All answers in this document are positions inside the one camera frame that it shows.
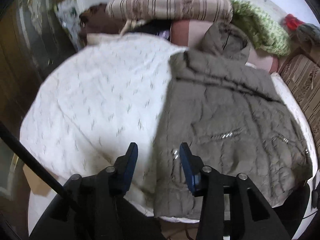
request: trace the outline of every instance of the metal screw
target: metal screw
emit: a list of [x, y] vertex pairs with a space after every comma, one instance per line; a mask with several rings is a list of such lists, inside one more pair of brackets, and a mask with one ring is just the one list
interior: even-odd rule
[[80, 178], [81, 178], [80, 174], [73, 174], [73, 175], [71, 176], [71, 180], [78, 180], [78, 179], [80, 179]]
[[212, 168], [211, 168], [210, 166], [203, 166], [203, 167], [202, 167], [202, 170], [203, 170], [204, 172], [209, 173], [209, 172], [212, 171]]
[[247, 174], [244, 174], [244, 173], [239, 173], [238, 177], [239, 179], [242, 179], [242, 180], [246, 180], [248, 178]]
[[107, 173], [113, 173], [115, 170], [116, 170], [116, 168], [114, 166], [109, 166], [106, 168]]

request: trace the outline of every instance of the brown cloth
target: brown cloth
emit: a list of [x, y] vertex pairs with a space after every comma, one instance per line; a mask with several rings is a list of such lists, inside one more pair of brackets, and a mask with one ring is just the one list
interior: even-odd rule
[[202, 198], [189, 192], [176, 158], [182, 142], [204, 165], [230, 176], [243, 172], [271, 206], [282, 204], [312, 176], [300, 127], [269, 74], [245, 66], [249, 42], [238, 28], [214, 23], [202, 50], [170, 59], [172, 80], [154, 141], [155, 216], [200, 218]]
[[119, 21], [106, 14], [107, 4], [91, 6], [87, 11], [79, 15], [81, 31], [79, 37], [87, 42], [88, 33], [119, 34], [125, 25], [125, 21]]

